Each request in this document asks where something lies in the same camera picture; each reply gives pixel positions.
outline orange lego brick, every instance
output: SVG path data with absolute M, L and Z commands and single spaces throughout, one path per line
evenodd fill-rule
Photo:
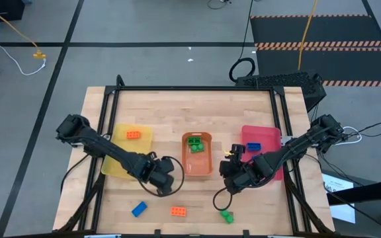
M 172 215 L 172 216 L 186 216 L 186 208 L 171 207 L 170 215 Z
M 138 132 L 138 131 L 126 132 L 126 138 L 127 139 L 139 139 L 140 138 L 140 132 Z

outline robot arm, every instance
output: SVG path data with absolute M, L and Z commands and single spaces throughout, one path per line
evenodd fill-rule
M 250 162 L 241 162 L 245 153 L 244 145 L 232 145 L 229 161 L 220 162 L 220 175 L 230 194 L 241 192 L 244 188 L 259 188 L 272 180 L 283 163 L 290 159 L 300 159 L 307 148 L 318 144 L 325 153 L 334 143 L 345 139 L 343 128 L 331 115 L 323 115 L 312 123 L 312 127 L 299 138 L 294 138 L 284 147 L 274 152 L 255 156 Z
M 93 157 L 111 156 L 129 175 L 157 187 L 160 196 L 171 193 L 174 178 L 169 173 L 174 170 L 174 166 L 170 157 L 156 159 L 154 152 L 147 155 L 127 152 L 100 136 L 89 126 L 89 121 L 79 115 L 67 116 L 58 127 L 57 133 L 57 139 L 63 143 L 82 143 L 83 150 Z

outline wooden tabletop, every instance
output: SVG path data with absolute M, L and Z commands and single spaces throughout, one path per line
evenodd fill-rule
M 295 136 L 310 127 L 300 88 L 285 88 L 290 122 Z M 89 87 L 81 114 L 97 128 L 103 87 Z M 281 125 L 284 127 L 280 99 L 277 97 Z M 105 128 L 108 125 L 111 102 Z M 116 113 L 116 123 L 141 124 L 153 130 L 152 150 L 158 156 L 169 155 L 181 161 L 181 138 L 186 132 L 208 132 L 212 135 L 214 172 L 206 180 L 186 178 L 182 189 L 166 198 L 157 198 L 142 190 L 135 180 L 107 177 L 99 218 L 99 233 L 241 235 L 248 229 L 252 235 L 291 235 L 292 228 L 286 193 L 282 181 L 247 189 L 233 196 L 229 208 L 235 218 L 227 224 L 212 205 L 214 193 L 223 188 L 218 169 L 233 143 L 240 142 L 243 125 L 274 127 L 271 101 L 261 91 L 122 91 Z M 308 153 L 316 157 L 314 150 Z M 83 148 L 72 149 L 69 167 L 84 156 Z M 60 228 L 71 217 L 83 199 L 90 159 L 67 177 L 54 222 Z M 318 217 L 334 229 L 330 209 L 323 189 L 319 165 L 305 157 L 300 162 L 306 200 Z M 181 181 L 177 165 L 172 172 L 173 189 Z M 227 192 L 218 197 L 220 207 L 229 199 Z M 148 208 L 138 218 L 131 211 L 144 201 Z M 295 201 L 299 228 L 303 231 L 299 204 Z M 171 206 L 187 209 L 186 217 L 170 215 Z M 93 204 L 90 205 L 87 227 L 90 227 Z

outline green lego brick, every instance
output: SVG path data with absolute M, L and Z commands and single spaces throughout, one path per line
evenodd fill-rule
M 191 145 L 190 146 L 190 152 L 196 153 L 196 152 L 201 152 L 204 151 L 204 144 L 200 143 L 198 145 Z
M 228 211 L 221 211 L 220 212 L 220 215 L 225 219 L 225 221 L 228 223 L 228 224 L 231 224 L 234 222 L 234 218 L 233 216 L 228 212 Z
M 188 145 L 198 145 L 202 142 L 200 136 L 188 137 Z

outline black metal frame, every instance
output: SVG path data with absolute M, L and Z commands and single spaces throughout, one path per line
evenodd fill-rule
M 219 86 L 215 86 L 215 87 L 125 86 L 124 82 L 120 76 L 117 76 L 117 85 L 116 86 L 106 86 L 105 87 L 103 104 L 101 107 L 101 113 L 100 113 L 100 118 L 99 118 L 99 123 L 98 123 L 98 128 L 97 128 L 97 131 L 100 134 L 102 134 L 102 132 L 103 132 L 103 124 L 104 124 L 105 117 L 106 117 L 106 110 L 107 110 L 109 97 L 112 93 L 114 93 L 114 98 L 113 98 L 111 112 L 110 112 L 110 120 L 108 123 L 108 131 L 106 133 L 107 136 L 109 136 L 109 137 L 112 136 L 120 91 L 267 91 L 270 94 L 270 100 L 271 100 L 271 106 L 272 106 L 272 110 L 273 110 L 273 118 L 275 121 L 275 127 L 280 129 L 280 120 L 279 120 L 278 108 L 277 108 L 276 97 L 275 97 L 275 94 L 278 93 L 279 97 L 280 97 L 280 102 L 282 105 L 284 123 L 286 126 L 286 133 L 288 134 L 288 136 L 292 136 L 292 127 L 290 125 L 290 118 L 289 118 L 289 113 L 288 113 L 287 103 L 286 103 L 286 97 L 284 95 L 283 87 L 257 87 L 257 88 L 253 88 L 253 87 L 233 87 L 233 86 L 232 87 L 229 87 L 229 86 L 225 86 L 225 87 L 219 87 Z M 96 172 L 97 161 L 98 161 L 98 158 L 92 158 L 91 166 L 89 167 L 89 175 L 88 175 L 88 179 L 87 179 L 87 186 L 86 186 L 85 195 L 89 194 L 91 189 L 92 189 L 92 183 L 93 183 L 95 172 Z M 299 166 L 296 162 L 294 162 L 292 164 L 292 166 L 294 167 L 294 170 L 295 170 L 294 176 L 295 176 L 295 181 L 296 181 L 296 184 L 298 187 L 298 191 L 302 195 L 302 197 L 304 198 L 304 188 L 302 185 L 302 178 L 300 175 Z M 285 172 L 285 174 L 288 174 L 288 172 L 289 172 L 287 164 L 284 164 L 284 172 Z M 104 190 L 103 186 L 104 186 L 104 181 L 105 181 L 104 175 L 100 174 L 99 176 L 102 177 L 102 186 L 100 187 L 99 191 L 97 192 L 97 198 L 95 200 L 95 208 L 94 208 L 92 222 L 91 222 L 91 229 L 94 231 L 96 231 L 97 227 L 98 227 L 99 213 L 101 210 L 102 195 L 103 195 L 103 190 Z M 292 193 L 288 187 L 286 187 L 286 197 L 287 197 L 287 201 L 288 201 L 292 231 L 295 234 L 295 233 L 299 232 L 298 218 L 296 216 L 296 210 L 295 210 L 295 205 L 294 205 L 294 197 L 293 197 L 293 195 L 292 195 Z M 83 230 L 85 228 L 86 217 L 87 217 L 87 212 L 84 212 L 81 219 L 80 219 L 80 222 L 79 222 L 79 227 L 78 227 L 79 230 Z M 304 219 L 305 232 L 311 232 L 312 230 L 311 230 L 310 221 L 309 221 L 306 213 L 303 210 L 302 210 L 302 217 Z

